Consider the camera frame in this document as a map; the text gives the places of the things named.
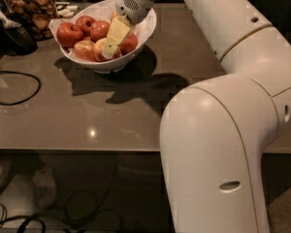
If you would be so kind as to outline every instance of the bowl of fruit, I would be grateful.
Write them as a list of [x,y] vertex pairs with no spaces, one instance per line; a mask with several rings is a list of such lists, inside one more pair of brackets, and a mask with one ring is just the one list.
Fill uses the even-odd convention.
[[151,9],[135,25],[113,59],[101,54],[115,12],[115,0],[95,3],[72,18],[56,18],[49,29],[62,53],[79,65],[98,73],[116,72],[125,67],[143,49],[156,27],[156,13]]

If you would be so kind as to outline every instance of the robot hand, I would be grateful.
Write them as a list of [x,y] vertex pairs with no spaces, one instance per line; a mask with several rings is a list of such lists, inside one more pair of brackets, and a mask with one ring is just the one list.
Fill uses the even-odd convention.
[[102,54],[112,59],[121,43],[128,37],[134,25],[143,21],[155,0],[116,0],[115,11],[117,16],[113,19],[107,35],[107,41]]

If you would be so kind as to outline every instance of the white bowl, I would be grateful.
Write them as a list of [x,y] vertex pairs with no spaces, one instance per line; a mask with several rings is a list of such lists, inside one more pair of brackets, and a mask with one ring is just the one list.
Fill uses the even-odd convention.
[[[66,18],[57,18],[52,19],[49,23],[49,29],[58,43],[56,38],[56,31],[58,26],[63,21],[71,21],[75,23],[80,16],[88,15],[92,16],[95,19],[103,19],[106,21],[110,21],[111,14],[115,11],[115,0],[105,0],[96,4],[93,4],[86,9],[82,10],[81,12],[77,13],[74,17],[66,19]],[[109,73],[109,72],[116,72],[125,67],[125,65],[134,59],[143,49],[147,39],[152,35],[156,26],[156,13],[153,9],[151,9],[147,15],[147,17],[139,24],[137,24],[134,28],[134,33],[137,35],[138,38],[138,45],[135,50],[123,55],[122,57],[106,62],[93,62],[82,60],[80,58],[75,57],[73,49],[65,49],[62,48],[59,43],[61,51],[63,54],[71,59],[72,61],[78,63],[79,65],[92,69],[98,73]]]

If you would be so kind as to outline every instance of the jar of nuts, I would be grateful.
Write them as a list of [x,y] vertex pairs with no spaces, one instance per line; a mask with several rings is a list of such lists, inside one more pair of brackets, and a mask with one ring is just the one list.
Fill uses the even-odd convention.
[[52,37],[49,22],[58,17],[54,0],[5,0],[5,3],[36,41]]

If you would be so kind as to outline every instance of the jar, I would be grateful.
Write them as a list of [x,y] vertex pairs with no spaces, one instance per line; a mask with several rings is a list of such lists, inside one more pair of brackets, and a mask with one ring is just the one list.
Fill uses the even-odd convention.
[[58,18],[54,0],[5,0],[5,3],[36,41],[52,38],[49,22]]

